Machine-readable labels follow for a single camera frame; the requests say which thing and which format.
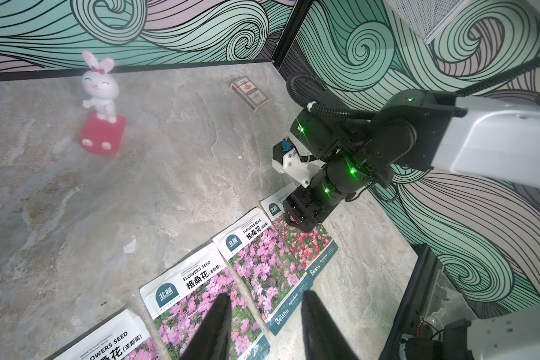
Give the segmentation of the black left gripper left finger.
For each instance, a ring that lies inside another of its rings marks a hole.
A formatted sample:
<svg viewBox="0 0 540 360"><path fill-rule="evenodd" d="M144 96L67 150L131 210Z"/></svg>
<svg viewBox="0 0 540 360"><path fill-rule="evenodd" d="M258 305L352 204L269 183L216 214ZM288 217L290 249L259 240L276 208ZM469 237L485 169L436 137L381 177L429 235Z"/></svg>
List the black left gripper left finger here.
<svg viewBox="0 0 540 360"><path fill-rule="evenodd" d="M216 297L180 359L228 360L231 325L231 298L225 292Z"/></svg>

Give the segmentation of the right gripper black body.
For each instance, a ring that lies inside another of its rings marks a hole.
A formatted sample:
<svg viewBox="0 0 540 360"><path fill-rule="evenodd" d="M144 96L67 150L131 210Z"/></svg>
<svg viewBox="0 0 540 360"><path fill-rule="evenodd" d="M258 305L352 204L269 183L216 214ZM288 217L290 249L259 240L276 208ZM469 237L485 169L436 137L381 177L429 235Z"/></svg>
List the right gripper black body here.
<svg viewBox="0 0 540 360"><path fill-rule="evenodd" d="M348 154L338 154L320 168L309 186L299 186L283 201L285 221L291 227L310 232L338 204L357 200L375 185L387 188L393 178L390 166L359 163Z"/></svg>

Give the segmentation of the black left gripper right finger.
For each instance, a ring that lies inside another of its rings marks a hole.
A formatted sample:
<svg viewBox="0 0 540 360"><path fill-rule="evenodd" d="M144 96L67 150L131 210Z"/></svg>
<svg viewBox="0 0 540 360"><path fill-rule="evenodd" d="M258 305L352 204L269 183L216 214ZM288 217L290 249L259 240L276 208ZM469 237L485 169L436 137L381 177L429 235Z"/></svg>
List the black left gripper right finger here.
<svg viewBox="0 0 540 360"><path fill-rule="evenodd" d="M301 323L306 359L357 359L319 296L304 291Z"/></svg>

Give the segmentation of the red flower seed packet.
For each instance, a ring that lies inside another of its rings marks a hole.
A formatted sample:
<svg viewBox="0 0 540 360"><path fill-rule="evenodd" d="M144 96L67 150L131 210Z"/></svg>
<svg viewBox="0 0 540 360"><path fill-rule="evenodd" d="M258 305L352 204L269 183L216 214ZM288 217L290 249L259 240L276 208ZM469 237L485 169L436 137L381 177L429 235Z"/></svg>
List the red flower seed packet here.
<svg viewBox="0 0 540 360"><path fill-rule="evenodd" d="M283 243L292 251L296 266L315 280L338 251L338 245L322 225L310 232L303 232L286 222L283 201L296 188L297 184L292 182L262 199L260 205Z"/></svg>

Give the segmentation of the white teal seed packet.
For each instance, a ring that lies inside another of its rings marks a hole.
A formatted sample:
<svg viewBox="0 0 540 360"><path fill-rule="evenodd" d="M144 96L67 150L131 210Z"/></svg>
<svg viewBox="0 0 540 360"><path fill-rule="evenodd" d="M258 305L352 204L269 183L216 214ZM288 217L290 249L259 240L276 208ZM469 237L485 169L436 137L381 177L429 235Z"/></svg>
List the white teal seed packet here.
<svg viewBox="0 0 540 360"><path fill-rule="evenodd" d="M171 359L180 359L216 297L231 300L230 359L265 359L269 342L214 244L202 247L140 289Z"/></svg>

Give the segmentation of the purple flower seed packet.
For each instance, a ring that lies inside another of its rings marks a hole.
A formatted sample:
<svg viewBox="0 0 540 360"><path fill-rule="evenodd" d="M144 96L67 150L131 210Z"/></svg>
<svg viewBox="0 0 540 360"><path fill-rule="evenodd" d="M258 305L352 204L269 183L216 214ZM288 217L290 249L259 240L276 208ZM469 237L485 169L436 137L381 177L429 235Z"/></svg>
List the purple flower seed packet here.
<svg viewBox="0 0 540 360"><path fill-rule="evenodd" d="M277 335L312 288L313 278L296 262L261 208L253 208L213 242L239 276L273 335Z"/></svg>

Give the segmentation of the white back seed packet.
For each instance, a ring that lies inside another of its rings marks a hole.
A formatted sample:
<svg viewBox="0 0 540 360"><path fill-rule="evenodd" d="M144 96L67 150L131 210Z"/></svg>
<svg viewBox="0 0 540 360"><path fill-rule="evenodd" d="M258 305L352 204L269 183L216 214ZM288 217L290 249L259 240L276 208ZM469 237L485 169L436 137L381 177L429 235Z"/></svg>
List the white back seed packet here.
<svg viewBox="0 0 540 360"><path fill-rule="evenodd" d="M130 309L114 313L52 354L50 359L158 359L142 318Z"/></svg>

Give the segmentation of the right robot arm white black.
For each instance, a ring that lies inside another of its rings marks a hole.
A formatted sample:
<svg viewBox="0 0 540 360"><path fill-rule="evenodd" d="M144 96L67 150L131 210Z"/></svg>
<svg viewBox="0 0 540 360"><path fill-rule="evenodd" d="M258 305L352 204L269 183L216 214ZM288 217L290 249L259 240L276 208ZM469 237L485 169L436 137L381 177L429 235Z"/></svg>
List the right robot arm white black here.
<svg viewBox="0 0 540 360"><path fill-rule="evenodd" d="M540 107L411 89L369 112L332 108L293 86L288 92L302 107L292 134L322 161L283 201L290 226L312 231L339 203L388 188L396 165L511 182L540 210Z"/></svg>

